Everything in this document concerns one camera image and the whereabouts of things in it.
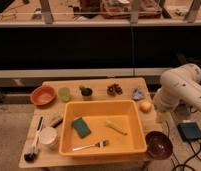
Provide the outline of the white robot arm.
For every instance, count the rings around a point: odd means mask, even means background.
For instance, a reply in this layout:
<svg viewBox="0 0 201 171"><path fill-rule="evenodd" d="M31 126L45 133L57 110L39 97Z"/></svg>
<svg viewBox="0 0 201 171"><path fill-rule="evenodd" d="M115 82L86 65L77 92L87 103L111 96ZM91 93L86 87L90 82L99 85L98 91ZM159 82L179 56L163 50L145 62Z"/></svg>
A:
<svg viewBox="0 0 201 171"><path fill-rule="evenodd" d="M201 69L193 63L169 69L160 76L161 87L153 97L160 112L174 111L180 101L201 112Z"/></svg>

